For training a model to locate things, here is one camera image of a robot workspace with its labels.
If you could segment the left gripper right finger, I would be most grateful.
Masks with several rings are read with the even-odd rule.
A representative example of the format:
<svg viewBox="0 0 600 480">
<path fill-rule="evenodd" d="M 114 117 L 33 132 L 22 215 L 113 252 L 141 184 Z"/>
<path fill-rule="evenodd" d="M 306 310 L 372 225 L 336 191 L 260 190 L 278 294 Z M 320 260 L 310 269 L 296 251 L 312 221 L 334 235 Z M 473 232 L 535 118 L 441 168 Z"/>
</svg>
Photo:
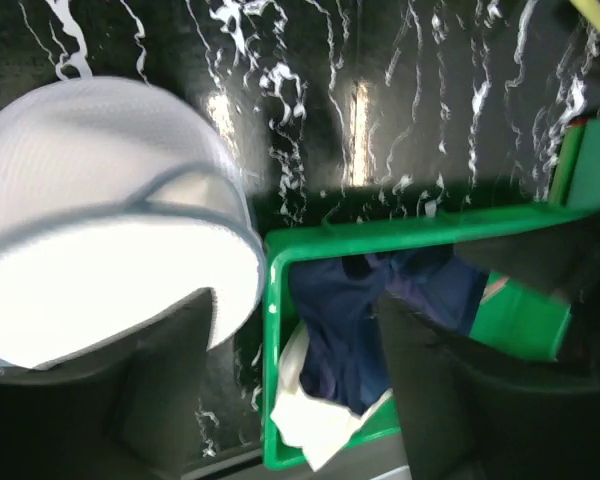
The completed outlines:
<svg viewBox="0 0 600 480">
<path fill-rule="evenodd" d="M 600 479 L 600 374 L 522 360 L 376 303 L 415 479 Z"/>
</svg>

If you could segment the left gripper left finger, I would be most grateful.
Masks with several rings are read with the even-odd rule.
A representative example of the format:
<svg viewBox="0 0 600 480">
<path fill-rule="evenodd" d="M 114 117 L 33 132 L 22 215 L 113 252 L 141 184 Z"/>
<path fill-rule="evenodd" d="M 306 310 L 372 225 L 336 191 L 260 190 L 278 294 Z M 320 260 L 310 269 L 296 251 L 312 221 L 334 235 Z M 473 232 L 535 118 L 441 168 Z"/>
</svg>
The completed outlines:
<svg viewBox="0 0 600 480">
<path fill-rule="evenodd" d="M 214 318 L 211 290 L 48 370 L 0 368 L 0 479 L 179 479 Z"/>
</svg>

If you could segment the white mesh laundry bag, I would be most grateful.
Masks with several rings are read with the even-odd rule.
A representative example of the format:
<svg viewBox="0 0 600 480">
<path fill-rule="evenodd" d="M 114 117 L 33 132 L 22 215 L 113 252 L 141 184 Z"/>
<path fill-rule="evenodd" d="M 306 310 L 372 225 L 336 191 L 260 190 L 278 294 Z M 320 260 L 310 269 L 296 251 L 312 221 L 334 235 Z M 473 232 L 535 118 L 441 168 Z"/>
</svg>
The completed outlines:
<svg viewBox="0 0 600 480">
<path fill-rule="evenodd" d="M 266 280 L 239 167 L 167 90 L 48 84 L 0 112 L 0 367 L 47 369 L 213 295 L 214 348 Z"/>
</svg>

